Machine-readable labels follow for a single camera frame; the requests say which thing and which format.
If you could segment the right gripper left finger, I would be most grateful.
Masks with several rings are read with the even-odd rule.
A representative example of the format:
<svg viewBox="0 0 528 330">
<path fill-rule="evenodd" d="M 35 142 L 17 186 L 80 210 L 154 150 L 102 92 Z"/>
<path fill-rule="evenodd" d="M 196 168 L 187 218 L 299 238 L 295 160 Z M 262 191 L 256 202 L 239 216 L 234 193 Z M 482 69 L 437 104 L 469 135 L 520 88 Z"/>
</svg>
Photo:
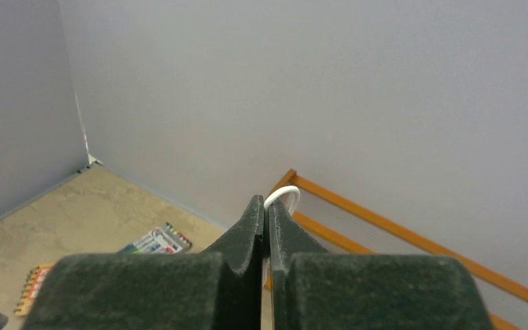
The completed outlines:
<svg viewBox="0 0 528 330">
<path fill-rule="evenodd" d="M 263 198 L 198 253 L 74 254 L 48 273 L 24 329 L 259 329 Z"/>
</svg>

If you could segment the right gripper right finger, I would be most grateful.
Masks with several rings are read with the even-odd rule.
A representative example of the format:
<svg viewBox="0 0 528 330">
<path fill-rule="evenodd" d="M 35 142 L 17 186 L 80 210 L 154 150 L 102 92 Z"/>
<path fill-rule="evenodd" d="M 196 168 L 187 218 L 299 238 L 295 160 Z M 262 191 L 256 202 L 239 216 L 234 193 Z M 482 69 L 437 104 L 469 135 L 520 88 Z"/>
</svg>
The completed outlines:
<svg viewBox="0 0 528 330">
<path fill-rule="evenodd" d="M 275 329 L 491 329 L 476 284 L 455 258 L 336 254 L 282 202 L 268 208 Z"/>
</svg>

